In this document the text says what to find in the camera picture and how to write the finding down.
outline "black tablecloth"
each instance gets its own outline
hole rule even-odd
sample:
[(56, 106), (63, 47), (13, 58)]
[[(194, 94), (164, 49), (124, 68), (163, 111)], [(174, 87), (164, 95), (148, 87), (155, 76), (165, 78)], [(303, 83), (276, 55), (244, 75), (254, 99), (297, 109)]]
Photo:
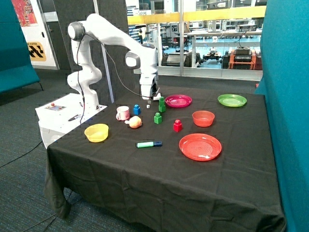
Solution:
[[(88, 202), (106, 207), (128, 222), (158, 232), (283, 231), (276, 167), (264, 96), (242, 94), (246, 105), (230, 108), (217, 98), (225, 92), (161, 87), (162, 95), (190, 96), (185, 108), (170, 108), (163, 122), (154, 123), (158, 101), (128, 93), (47, 149), (45, 195), (61, 217), (70, 211), (63, 195), (67, 187)], [(117, 121), (116, 108), (139, 104), (142, 127)], [(210, 127), (193, 123), (196, 110), (212, 111)], [(175, 132), (180, 119), (183, 130)], [(109, 126), (109, 137), (90, 143), (84, 130), (97, 123)], [(207, 162), (182, 154), (179, 141), (191, 133), (205, 133), (222, 144), (221, 154)], [(136, 148), (135, 143), (162, 141), (162, 147)]]

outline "yellow railing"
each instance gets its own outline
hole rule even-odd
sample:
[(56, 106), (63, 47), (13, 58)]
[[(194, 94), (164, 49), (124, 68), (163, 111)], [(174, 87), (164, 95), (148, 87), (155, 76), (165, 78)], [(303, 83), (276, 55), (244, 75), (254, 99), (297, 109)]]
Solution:
[[(254, 7), (236, 7), (230, 9), (220, 9), (211, 11), (194, 11), (184, 12), (183, 20), (197, 21), (197, 20), (221, 20), (221, 19), (238, 19), (238, 18), (259, 18), (264, 17), (266, 6)], [(128, 25), (135, 24), (155, 24), (155, 23), (170, 23), (179, 22), (179, 13), (170, 14), (153, 14), (153, 15), (139, 15), (128, 16)]]

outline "red poster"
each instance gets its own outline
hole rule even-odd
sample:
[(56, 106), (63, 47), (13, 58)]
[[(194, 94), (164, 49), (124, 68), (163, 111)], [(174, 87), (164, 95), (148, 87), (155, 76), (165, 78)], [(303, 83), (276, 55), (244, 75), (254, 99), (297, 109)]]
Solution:
[(21, 27), (37, 25), (30, 0), (12, 0)]

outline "yellow sign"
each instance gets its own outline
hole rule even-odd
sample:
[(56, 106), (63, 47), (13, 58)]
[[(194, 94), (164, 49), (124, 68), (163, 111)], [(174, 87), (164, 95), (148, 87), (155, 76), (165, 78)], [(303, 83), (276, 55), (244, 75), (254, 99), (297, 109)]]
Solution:
[(27, 44), (31, 61), (46, 61), (46, 55), (40, 42), (29, 42)]
[[(264, 17), (266, 6), (235, 7), (230, 9), (184, 12), (183, 20), (223, 20)], [(137, 15), (127, 17), (128, 25), (179, 22), (180, 13)]]

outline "green marker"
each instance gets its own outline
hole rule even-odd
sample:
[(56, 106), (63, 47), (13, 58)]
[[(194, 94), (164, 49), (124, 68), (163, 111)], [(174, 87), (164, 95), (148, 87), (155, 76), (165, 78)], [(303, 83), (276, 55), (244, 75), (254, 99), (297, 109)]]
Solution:
[(162, 146), (162, 142), (145, 142), (145, 143), (137, 143), (136, 147), (137, 148), (142, 148), (142, 147), (152, 147), (152, 146)]

